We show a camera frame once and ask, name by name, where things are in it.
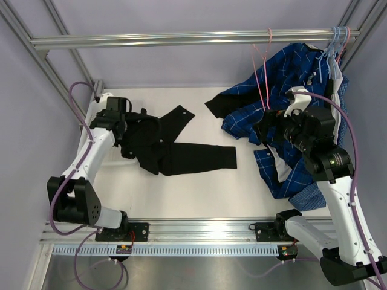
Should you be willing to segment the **pink wire hanger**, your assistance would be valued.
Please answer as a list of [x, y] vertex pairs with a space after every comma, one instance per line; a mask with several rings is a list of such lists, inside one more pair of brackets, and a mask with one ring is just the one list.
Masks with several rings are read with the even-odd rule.
[[259, 97], [261, 99], [262, 108], [264, 111], [266, 111], [267, 109], [270, 109], [270, 94], [268, 91], [268, 77], [267, 77], [266, 61], [267, 61], [267, 55], [268, 55], [268, 51], [270, 49], [270, 45], [272, 44], [272, 37], [273, 37], [272, 29], [268, 28], [267, 31], [268, 31], [268, 44], [267, 44], [267, 48], [265, 49], [264, 54], [260, 52], [260, 50], [258, 49], [258, 47], [255, 44], [252, 45], [252, 48], [260, 55], [260, 57], [262, 59], [262, 72], [264, 73], [264, 88], [265, 88], [266, 98], [264, 98], [263, 92], [261, 89], [261, 85], [259, 84], [258, 70], [256, 68], [255, 57], [252, 54], [254, 76], [255, 76], [257, 87], [258, 87], [258, 93], [259, 93]]

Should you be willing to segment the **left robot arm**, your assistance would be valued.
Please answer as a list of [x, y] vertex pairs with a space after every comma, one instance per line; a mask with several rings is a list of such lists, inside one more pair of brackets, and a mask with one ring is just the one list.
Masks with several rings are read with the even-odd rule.
[[103, 94], [91, 107], [100, 108], [94, 117], [83, 119], [86, 141], [69, 168], [47, 182], [49, 221], [54, 232], [69, 236], [81, 228], [93, 227], [117, 241], [129, 236], [124, 211], [104, 207], [94, 190], [96, 174], [105, 156], [118, 145], [127, 130], [126, 114], [132, 104], [124, 97]]

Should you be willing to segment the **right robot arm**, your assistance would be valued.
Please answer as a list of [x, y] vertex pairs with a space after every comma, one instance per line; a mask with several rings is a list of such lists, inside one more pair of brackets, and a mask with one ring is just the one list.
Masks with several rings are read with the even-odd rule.
[[254, 129], [262, 142], [270, 130], [276, 141], [288, 141], [304, 159], [307, 171], [322, 192], [330, 211], [336, 239], [312, 226], [297, 210], [276, 215], [274, 234], [305, 245], [319, 260], [322, 272], [334, 286], [366, 280], [386, 273], [384, 256], [369, 232], [356, 192], [351, 191], [354, 168], [347, 151], [334, 143], [335, 120], [327, 108], [304, 111], [267, 110]]

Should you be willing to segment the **blue plaid shirt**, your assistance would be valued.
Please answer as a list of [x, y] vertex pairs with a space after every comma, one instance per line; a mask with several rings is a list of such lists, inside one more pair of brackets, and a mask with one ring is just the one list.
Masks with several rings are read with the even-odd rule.
[[[325, 95], [328, 84], [328, 66], [322, 61], [322, 83], [319, 78], [317, 57], [322, 50], [305, 43], [293, 43], [278, 51], [266, 61], [270, 109], [284, 110], [290, 104], [285, 93], [292, 87], [303, 86], [310, 92]], [[258, 68], [259, 84], [266, 98], [264, 73]], [[253, 125], [261, 120], [264, 110], [258, 93], [254, 73], [245, 81], [220, 92], [238, 95], [242, 105], [223, 118], [221, 128], [236, 139], [247, 138], [259, 145]], [[261, 178], [275, 199], [289, 199], [304, 186], [313, 183], [307, 172], [300, 151], [288, 141], [268, 143], [264, 149], [254, 152]]]

